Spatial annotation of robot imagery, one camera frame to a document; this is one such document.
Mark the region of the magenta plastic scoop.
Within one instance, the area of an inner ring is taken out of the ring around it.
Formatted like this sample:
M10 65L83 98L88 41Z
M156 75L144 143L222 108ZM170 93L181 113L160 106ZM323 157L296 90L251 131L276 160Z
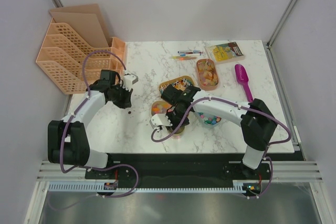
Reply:
M241 64L235 64L234 69L235 69L236 80L243 87L247 100L249 102L253 102L254 98L253 98L253 95L251 93L251 90L248 84L249 78L248 78L246 69Z

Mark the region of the gold round jar lid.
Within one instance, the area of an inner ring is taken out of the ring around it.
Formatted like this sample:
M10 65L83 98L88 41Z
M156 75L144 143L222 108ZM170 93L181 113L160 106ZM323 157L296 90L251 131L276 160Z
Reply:
M183 133L184 133L184 130L185 130L185 127L184 127L184 126L181 126L181 127L180 127L180 128L173 134L173 136L174 136L174 137L182 136ZM172 133L172 132L175 131L175 129L173 129L172 127L167 127L167 131L168 131L169 133Z

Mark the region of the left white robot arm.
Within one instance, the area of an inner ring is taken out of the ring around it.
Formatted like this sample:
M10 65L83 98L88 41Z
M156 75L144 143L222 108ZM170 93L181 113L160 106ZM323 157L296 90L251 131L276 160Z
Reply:
M138 81L134 74L120 76L112 70L102 70L100 78L88 86L78 107L61 120L48 124L48 160L54 164L97 168L103 178L111 178L115 165L108 154L92 150L86 128L97 112L107 103L120 109L131 107L133 85Z

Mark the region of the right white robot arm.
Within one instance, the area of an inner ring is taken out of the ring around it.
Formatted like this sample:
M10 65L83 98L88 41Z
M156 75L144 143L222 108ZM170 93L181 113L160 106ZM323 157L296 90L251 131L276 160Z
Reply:
M278 125L262 100L239 103L212 96L195 86L188 86L182 91L171 84L164 89L161 98L173 107L172 111L166 113L172 129L187 126L189 112L217 116L240 126L247 145L240 172L248 179L259 173L259 164Z

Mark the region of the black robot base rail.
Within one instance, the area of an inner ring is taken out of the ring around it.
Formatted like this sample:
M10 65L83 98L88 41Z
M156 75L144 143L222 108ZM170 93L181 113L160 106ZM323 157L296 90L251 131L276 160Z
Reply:
M243 154L109 154L107 172L86 172L86 179L117 179L127 186L229 186L233 180L268 180L269 163L252 171L242 164Z

